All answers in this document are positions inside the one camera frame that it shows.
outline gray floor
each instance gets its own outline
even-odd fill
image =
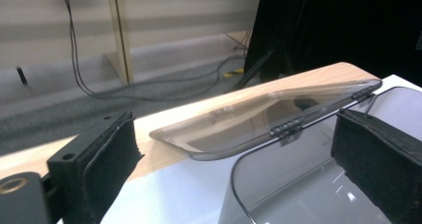
[[[81,58],[85,83],[106,99],[78,88],[70,61],[23,67],[28,86],[16,70],[0,71],[0,155],[78,134],[111,113],[139,117],[221,95],[241,78],[222,76],[243,68],[244,51],[236,46],[218,35],[133,50],[135,84],[127,87],[106,56]]]

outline power cord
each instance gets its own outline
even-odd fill
[[[161,80],[161,81],[149,81],[149,82],[143,82],[138,83],[137,85],[154,85],[154,84],[164,84],[164,83],[182,83],[182,82],[192,82],[195,80],[204,79],[207,77],[210,77],[214,74],[217,74],[216,80],[207,88],[204,90],[189,95],[185,97],[180,98],[172,98],[172,99],[163,99],[163,98],[148,98],[148,97],[138,97],[138,96],[128,96],[128,95],[118,95],[114,96],[113,94],[121,92],[121,90],[117,89],[114,91],[109,92],[102,92],[101,94],[93,92],[88,86],[85,84],[84,80],[81,76],[80,66],[79,66],[79,58],[78,58],[78,44],[77,44],[77,37],[75,33],[75,26],[74,26],[74,19],[72,15],[72,7],[70,0],[65,0],[66,7],[68,9],[69,13],[69,30],[70,30],[70,39],[71,39],[71,46],[72,46],[72,65],[73,65],[73,71],[74,71],[74,77],[75,81],[78,85],[78,87],[89,97],[98,99],[98,100],[114,100],[114,99],[127,99],[127,100],[137,100],[137,101],[148,101],[148,102],[177,102],[177,101],[184,101],[188,99],[192,99],[198,96],[201,96],[207,92],[209,92],[211,89],[213,89],[215,86],[218,85],[220,82],[220,70],[231,60],[237,60],[237,59],[244,59],[244,57],[241,56],[231,56],[228,57],[226,60],[221,62],[216,69],[213,71],[206,73],[204,75],[193,77],[193,78],[187,78],[187,79],[173,79],[173,80]]]

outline wooden table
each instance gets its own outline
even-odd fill
[[[149,137],[148,134],[157,128],[268,92],[365,79],[376,78],[354,65],[338,63],[281,80],[247,88],[235,93],[226,94],[138,118],[134,122],[136,141],[139,150],[145,154],[145,157],[139,162],[129,179],[143,176],[185,158],[185,156],[174,151],[165,144],[155,141]],[[46,143],[41,146],[0,156],[0,179],[14,173],[24,171],[34,171],[40,173],[41,175],[45,175],[48,171],[46,165],[47,159],[67,144],[71,139],[72,137],[69,137]]]

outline gray carpet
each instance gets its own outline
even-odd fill
[[[217,74],[221,62],[118,88],[101,95],[101,99],[83,96],[7,116],[0,120],[0,155],[78,134],[113,113],[132,110],[134,116],[140,117],[222,95],[241,78],[222,75],[243,68],[244,60],[228,61]],[[249,86],[258,82],[253,80]]]

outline cable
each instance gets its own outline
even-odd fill
[[[191,81],[200,80],[200,79],[203,79],[203,78],[210,77],[210,76],[212,76],[214,74],[217,74],[216,80],[210,86],[208,86],[207,88],[205,88],[204,90],[202,90],[202,91],[200,91],[198,93],[195,93],[195,94],[189,95],[189,96],[185,96],[185,97],[173,98],[173,99],[159,99],[159,98],[147,98],[147,97],[137,97],[137,96],[122,96],[122,95],[112,96],[115,93],[121,92],[121,90],[114,90],[114,91],[103,92],[103,93],[99,94],[99,93],[96,93],[96,92],[92,91],[90,88],[88,88],[88,86],[85,84],[85,82],[84,82],[84,80],[82,78],[81,71],[80,71],[80,66],[79,66],[79,58],[78,58],[77,37],[76,37],[76,32],[75,32],[75,26],[74,26],[74,20],[73,20],[72,7],[71,7],[70,0],[65,0],[65,4],[66,4],[66,7],[67,7],[68,13],[69,13],[69,30],[70,30],[70,39],[71,39],[71,47],[72,47],[71,48],[71,52],[72,52],[72,66],[73,66],[75,81],[76,81],[78,87],[85,94],[87,94],[89,97],[94,98],[94,99],[98,99],[98,100],[128,99],[128,100],[149,101],[149,102],[177,102],[177,101],[183,101],[183,100],[191,99],[191,98],[194,98],[194,97],[201,96],[201,95],[209,92],[215,86],[217,86],[217,84],[220,82],[220,70],[229,61],[236,60],[236,59],[244,59],[244,57],[241,57],[241,56],[231,56],[231,57],[228,57],[226,60],[224,60],[223,62],[221,62],[216,69],[214,69],[213,71],[211,71],[209,73],[200,75],[198,77],[187,78],[187,79],[173,79],[173,80],[149,81],[149,82],[143,82],[143,83],[138,83],[137,84],[137,85],[144,85],[145,86],[145,85],[163,84],[163,83],[191,82]]]

